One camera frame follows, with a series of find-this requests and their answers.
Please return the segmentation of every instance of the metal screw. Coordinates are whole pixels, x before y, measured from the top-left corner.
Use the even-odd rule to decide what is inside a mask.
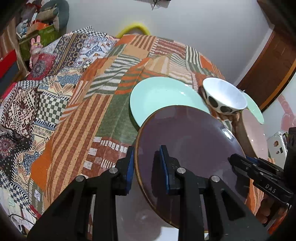
[[[112,174],[115,174],[118,172],[118,169],[116,167],[112,167],[109,169],[109,172],[112,173]]]
[[[211,179],[213,182],[216,182],[216,183],[220,181],[220,177],[218,176],[212,176]]]
[[[84,180],[84,176],[82,176],[82,175],[79,175],[75,178],[76,182],[82,182],[83,180]]]
[[[179,167],[177,169],[177,172],[180,173],[180,174],[184,174],[186,172],[186,169],[184,167]]]

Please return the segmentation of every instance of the stuffed rabbit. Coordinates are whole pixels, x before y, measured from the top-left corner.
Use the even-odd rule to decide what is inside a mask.
[[[31,69],[33,68],[34,64],[37,62],[42,47],[43,46],[40,43],[40,36],[39,35],[36,38],[36,42],[35,42],[34,38],[31,39],[31,48],[30,48],[30,54],[31,54],[30,68]]]

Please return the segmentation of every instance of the dark purple plate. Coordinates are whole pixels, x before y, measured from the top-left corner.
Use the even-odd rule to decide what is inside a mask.
[[[150,115],[139,130],[135,171],[148,203],[166,222],[179,226],[180,198],[165,194],[160,145],[166,145],[169,155],[194,174],[219,176],[245,202],[249,179],[238,178],[227,160],[234,153],[245,156],[232,133],[202,110],[180,105],[164,107]]]

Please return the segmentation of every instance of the green box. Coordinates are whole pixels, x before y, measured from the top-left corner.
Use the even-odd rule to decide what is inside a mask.
[[[19,41],[20,45],[20,51],[22,54],[22,58],[24,61],[30,60],[31,54],[30,54],[30,48],[31,48],[31,39],[35,38],[40,35],[41,37],[41,43],[43,47],[49,45],[54,40],[58,39],[60,37],[60,33],[54,29],[53,25],[50,25],[44,29],[41,29],[39,31],[34,31],[31,34],[29,34],[26,38],[21,39]]]

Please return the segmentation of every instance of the light green plate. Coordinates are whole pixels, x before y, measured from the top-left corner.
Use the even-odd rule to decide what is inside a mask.
[[[153,112],[171,105],[186,105],[210,113],[191,86],[168,77],[151,77],[138,83],[130,96],[131,113],[141,127]]]
[[[259,109],[259,107],[257,106],[257,104],[255,103],[255,101],[248,94],[246,94],[245,92],[243,92],[243,95],[247,100],[248,109],[252,112],[252,114],[257,118],[257,120],[261,124],[264,124],[264,118],[263,118],[262,112]]]

